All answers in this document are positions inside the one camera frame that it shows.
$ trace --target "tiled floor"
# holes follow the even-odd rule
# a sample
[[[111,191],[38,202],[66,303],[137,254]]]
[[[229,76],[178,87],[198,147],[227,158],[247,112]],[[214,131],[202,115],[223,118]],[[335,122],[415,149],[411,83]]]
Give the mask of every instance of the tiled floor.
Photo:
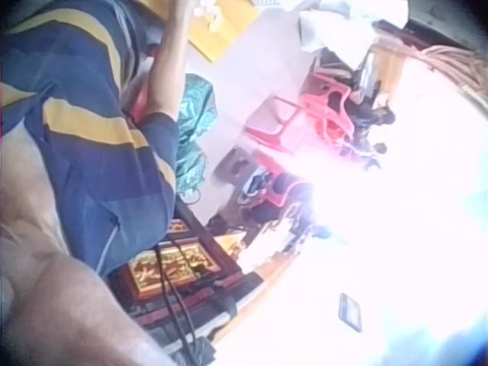
[[[248,117],[270,95],[293,99],[299,92],[313,55],[300,49],[298,14],[298,10],[263,11],[216,63],[209,63],[196,50],[190,52],[188,71],[213,83],[219,113],[214,128],[198,140],[208,166],[201,199],[191,209],[203,223],[233,192],[233,187],[218,181],[213,172],[241,139]]]

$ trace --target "hand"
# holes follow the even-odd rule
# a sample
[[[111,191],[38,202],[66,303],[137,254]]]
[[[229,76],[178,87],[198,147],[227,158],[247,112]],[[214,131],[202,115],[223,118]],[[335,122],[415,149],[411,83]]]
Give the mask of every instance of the hand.
[[[188,22],[200,0],[170,0],[169,18],[176,22]]]

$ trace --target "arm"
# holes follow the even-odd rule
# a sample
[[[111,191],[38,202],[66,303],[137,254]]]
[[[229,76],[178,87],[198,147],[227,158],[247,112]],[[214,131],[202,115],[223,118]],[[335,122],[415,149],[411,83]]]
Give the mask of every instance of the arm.
[[[149,71],[147,114],[161,112],[173,120],[185,90],[185,59],[195,0],[173,0],[165,33]]]

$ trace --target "striped shirt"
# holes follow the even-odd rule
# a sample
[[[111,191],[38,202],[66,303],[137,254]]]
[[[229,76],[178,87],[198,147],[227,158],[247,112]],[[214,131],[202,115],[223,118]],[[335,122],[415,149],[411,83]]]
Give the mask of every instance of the striped shirt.
[[[178,127],[120,107],[127,39],[110,4],[56,0],[2,41],[2,135],[43,157],[72,255],[100,275],[156,244],[175,206]]]

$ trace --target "yellow paper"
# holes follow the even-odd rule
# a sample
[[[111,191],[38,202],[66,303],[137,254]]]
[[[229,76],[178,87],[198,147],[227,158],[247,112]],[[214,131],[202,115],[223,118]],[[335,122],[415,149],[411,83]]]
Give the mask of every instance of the yellow paper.
[[[168,17],[168,0],[134,0],[156,13],[162,20]],[[210,32],[210,19],[195,18],[191,26],[190,42],[211,62],[217,61],[236,38],[259,16],[259,10],[249,0],[217,0],[223,23],[218,31]]]

